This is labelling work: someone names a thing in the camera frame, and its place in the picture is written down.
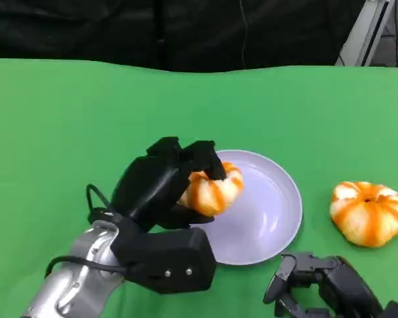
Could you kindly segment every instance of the toy pumpkin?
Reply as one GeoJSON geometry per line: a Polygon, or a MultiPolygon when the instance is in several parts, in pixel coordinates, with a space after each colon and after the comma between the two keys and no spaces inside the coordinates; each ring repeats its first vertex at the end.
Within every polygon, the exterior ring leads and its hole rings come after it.
{"type": "Polygon", "coordinates": [[[223,162],[227,178],[211,180],[204,172],[193,172],[190,185],[179,203],[197,212],[213,217],[227,209],[243,190],[243,177],[236,166],[223,162]]]}
{"type": "Polygon", "coordinates": [[[398,192],[381,184],[342,182],[334,188],[330,216],[350,242],[383,246],[398,235],[398,192]]]}

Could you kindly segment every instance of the white plate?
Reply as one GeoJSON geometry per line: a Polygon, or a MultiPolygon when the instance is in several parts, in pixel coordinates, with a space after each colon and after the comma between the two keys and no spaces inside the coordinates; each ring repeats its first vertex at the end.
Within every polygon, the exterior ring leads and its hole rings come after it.
{"type": "Polygon", "coordinates": [[[245,188],[235,203],[204,229],[216,260],[248,265],[278,255],[292,242],[302,220],[298,187],[278,164],[243,150],[218,152],[242,172],[245,188]]]}

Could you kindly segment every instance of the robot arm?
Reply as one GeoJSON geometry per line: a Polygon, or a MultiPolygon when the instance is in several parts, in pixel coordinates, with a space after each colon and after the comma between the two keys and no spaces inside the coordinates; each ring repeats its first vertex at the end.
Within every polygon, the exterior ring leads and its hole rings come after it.
{"type": "Polygon", "coordinates": [[[205,232],[190,224],[213,218],[177,205],[191,172],[201,170],[212,179],[226,177],[214,142],[199,141],[183,149],[170,137],[131,163],[111,202],[89,185],[91,227],[76,239],[69,255],[50,263],[22,318],[99,317],[125,280],[159,293],[208,289],[216,261],[205,232]],[[91,191],[105,208],[93,207],[91,191]],[[177,230],[148,233],[155,225],[177,230]],[[61,267],[52,272],[59,262],[61,267]]]}
{"type": "Polygon", "coordinates": [[[398,318],[398,303],[391,301],[383,310],[370,287],[341,256],[317,258],[312,253],[282,254],[265,292],[263,302],[275,303],[275,316],[288,313],[298,318],[330,318],[328,309],[303,310],[291,294],[292,288],[318,284],[318,294],[337,318],[398,318]]]}

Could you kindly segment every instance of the black backdrop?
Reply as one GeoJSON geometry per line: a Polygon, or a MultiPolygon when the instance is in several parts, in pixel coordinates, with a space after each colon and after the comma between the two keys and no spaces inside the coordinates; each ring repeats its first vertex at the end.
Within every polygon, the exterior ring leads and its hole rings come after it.
{"type": "Polygon", "coordinates": [[[181,72],[330,65],[364,1],[0,0],[0,57],[181,72]]]}

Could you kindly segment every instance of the green table surface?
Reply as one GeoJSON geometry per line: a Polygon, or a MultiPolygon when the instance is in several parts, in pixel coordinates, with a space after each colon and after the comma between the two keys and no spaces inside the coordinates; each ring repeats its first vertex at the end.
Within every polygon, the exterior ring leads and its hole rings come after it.
{"type": "MultiPolygon", "coordinates": [[[[162,136],[216,141],[282,165],[304,215],[289,250],[345,256],[383,305],[398,301],[398,237],[352,246],[332,224],[343,180],[398,191],[398,70],[287,67],[170,74],[95,62],[0,60],[0,318],[18,317],[48,261],[88,226],[84,188],[110,195],[162,136]]],[[[273,317],[262,297],[280,264],[219,265],[210,290],[160,296],[125,284],[102,317],[273,317]]],[[[322,305],[317,289],[295,294],[322,305]]]]}

